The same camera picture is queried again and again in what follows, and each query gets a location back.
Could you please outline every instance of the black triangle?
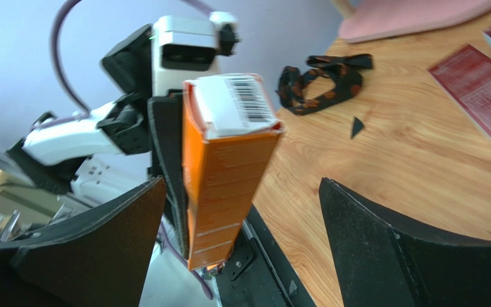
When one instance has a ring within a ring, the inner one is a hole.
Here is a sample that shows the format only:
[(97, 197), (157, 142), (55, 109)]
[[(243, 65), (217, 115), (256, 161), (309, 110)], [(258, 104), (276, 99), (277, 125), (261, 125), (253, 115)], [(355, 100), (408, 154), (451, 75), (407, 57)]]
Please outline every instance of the black triangle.
[(364, 128), (364, 124), (357, 117), (354, 117), (354, 126), (352, 127), (352, 139)]

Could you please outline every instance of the orange box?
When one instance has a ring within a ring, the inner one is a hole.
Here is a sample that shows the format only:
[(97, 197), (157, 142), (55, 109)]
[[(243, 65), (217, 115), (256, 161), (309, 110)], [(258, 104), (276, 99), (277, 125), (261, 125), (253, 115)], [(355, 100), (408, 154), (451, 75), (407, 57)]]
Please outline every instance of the orange box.
[(193, 270), (229, 256), (284, 129), (259, 75), (186, 81), (183, 102), (183, 179)]

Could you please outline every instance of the orange pattern on black ribbon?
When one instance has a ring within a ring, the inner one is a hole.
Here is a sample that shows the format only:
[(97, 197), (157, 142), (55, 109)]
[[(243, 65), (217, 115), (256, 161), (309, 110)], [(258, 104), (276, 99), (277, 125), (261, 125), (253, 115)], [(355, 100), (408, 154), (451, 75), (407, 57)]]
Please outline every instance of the orange pattern on black ribbon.
[[(373, 68), (369, 54), (347, 57), (310, 56), (306, 63), (313, 68), (303, 75), (296, 67), (285, 67), (276, 91), (281, 105), (299, 116), (314, 113), (356, 96), (362, 86), (362, 77), (357, 69)], [(317, 77), (331, 78), (334, 88), (314, 99), (304, 99), (304, 88)]]

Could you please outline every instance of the wooden table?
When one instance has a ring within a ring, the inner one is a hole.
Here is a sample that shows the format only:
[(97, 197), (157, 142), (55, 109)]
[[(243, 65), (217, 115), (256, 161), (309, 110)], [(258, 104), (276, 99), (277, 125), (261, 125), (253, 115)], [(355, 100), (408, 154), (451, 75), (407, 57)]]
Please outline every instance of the wooden table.
[[(491, 56), (481, 32), (489, 26), (491, 12), (420, 35), (336, 40), (328, 55), (373, 55), (364, 89), (311, 115), (280, 110), (287, 133), (254, 204), (318, 306), (343, 305), (319, 205), (322, 177), (422, 222), (491, 240), (491, 140), (427, 72), (465, 43)], [(308, 96), (330, 87), (320, 80)], [(351, 140), (354, 116), (366, 128)]]

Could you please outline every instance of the red booklet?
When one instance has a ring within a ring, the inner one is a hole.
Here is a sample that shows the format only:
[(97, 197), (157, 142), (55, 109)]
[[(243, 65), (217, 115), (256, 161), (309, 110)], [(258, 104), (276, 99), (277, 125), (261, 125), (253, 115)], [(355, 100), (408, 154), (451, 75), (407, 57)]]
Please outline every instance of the red booklet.
[(466, 45), (429, 72), (491, 137), (491, 58)]

